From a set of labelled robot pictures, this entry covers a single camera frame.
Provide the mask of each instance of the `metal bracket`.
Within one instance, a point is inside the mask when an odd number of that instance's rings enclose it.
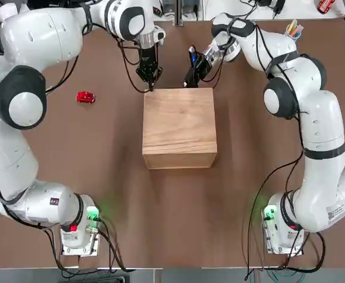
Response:
[[[71,249],[62,245],[62,255],[97,256],[99,251],[100,235],[97,231],[91,231],[90,241],[87,246],[81,249]]]
[[[261,219],[265,219],[263,211],[261,212]],[[275,230],[275,222],[273,220],[262,220],[262,233],[264,234],[264,242],[267,247],[268,254],[290,254],[291,248],[279,246],[278,235]],[[293,249],[292,256],[295,256],[297,251],[301,248],[301,245],[296,245]]]

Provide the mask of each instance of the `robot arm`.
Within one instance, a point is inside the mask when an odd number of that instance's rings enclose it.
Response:
[[[218,62],[233,61],[240,50],[238,41],[229,37],[226,32],[213,35],[212,42],[202,53],[191,46],[189,49],[190,69],[185,76],[184,87],[198,87],[200,80],[205,79]]]
[[[142,57],[137,73],[149,86],[162,72],[155,54],[166,34],[153,23],[150,0],[103,0],[71,9],[23,8],[20,14],[15,4],[6,4],[0,7],[0,20],[4,48],[0,58],[0,117],[17,129],[30,129],[42,121],[46,98],[41,73],[78,56],[83,46],[83,28],[89,31],[91,23],[104,26],[115,37],[139,44]],[[20,77],[28,81],[21,89],[14,87]]]
[[[93,200],[64,185],[37,180],[38,162],[20,130],[37,126],[45,116],[41,72],[78,56],[82,30],[89,30],[91,22],[107,27],[115,37],[138,42],[149,57],[165,32],[154,26],[149,0],[102,0],[81,8],[32,11],[23,5],[20,14],[14,6],[0,7],[0,212],[35,224],[59,224],[68,254],[89,255],[97,236]],[[145,68],[140,61],[139,68]],[[149,82],[149,70],[144,73]]]
[[[345,138],[339,102],[323,90],[323,65],[299,55],[291,38],[227,14],[215,18],[212,33],[235,38],[248,63],[266,73],[264,103],[271,114],[285,119],[299,115],[305,160],[302,186],[272,196],[264,209],[268,252],[289,254],[293,245],[297,251],[303,242],[301,228],[318,232],[345,217]]]

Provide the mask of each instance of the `red object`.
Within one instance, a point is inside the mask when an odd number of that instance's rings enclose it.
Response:
[[[84,103],[94,103],[95,102],[95,95],[92,93],[88,93],[86,91],[80,91],[77,94],[77,101],[84,102]]]
[[[318,11],[322,14],[326,14],[330,9],[335,0],[320,0],[318,4]]]

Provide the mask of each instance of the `sticker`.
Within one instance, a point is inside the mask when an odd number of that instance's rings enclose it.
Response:
[[[63,235],[65,241],[76,241],[78,239],[78,236],[75,233],[65,233]]]
[[[292,232],[288,232],[288,239],[289,240],[294,240],[295,239],[295,237],[297,236],[297,234],[298,234],[298,232],[296,232],[296,233],[292,233]]]
[[[59,202],[60,202],[60,199],[50,198],[49,205],[58,205]]]
[[[332,206],[327,207],[328,224],[332,225],[345,216],[345,201],[340,195],[340,199]]]

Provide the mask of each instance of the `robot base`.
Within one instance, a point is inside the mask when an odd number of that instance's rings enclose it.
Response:
[[[76,231],[61,229],[62,255],[96,256],[99,248],[99,212],[91,197],[80,195],[83,201],[83,215]]]
[[[262,221],[263,236],[268,254],[288,255],[290,252],[291,256],[303,254],[302,251],[296,254],[301,249],[303,243],[303,230],[298,235],[293,247],[293,251],[291,251],[291,247],[298,231],[291,229],[284,222],[281,222],[281,219],[278,217],[277,207],[275,205],[268,205],[261,213],[261,216],[262,219],[266,219],[266,216],[271,218],[270,220]]]

